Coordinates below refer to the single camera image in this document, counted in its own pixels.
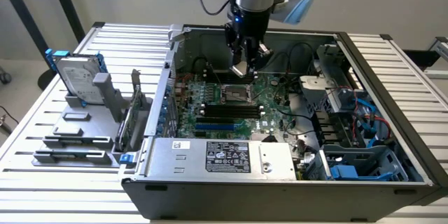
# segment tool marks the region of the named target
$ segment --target capacitor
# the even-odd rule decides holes
[[[278,86],[278,81],[277,80],[272,80],[270,81],[270,86],[277,87]]]

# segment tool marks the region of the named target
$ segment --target warning label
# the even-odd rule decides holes
[[[209,173],[250,173],[249,143],[206,142]]]

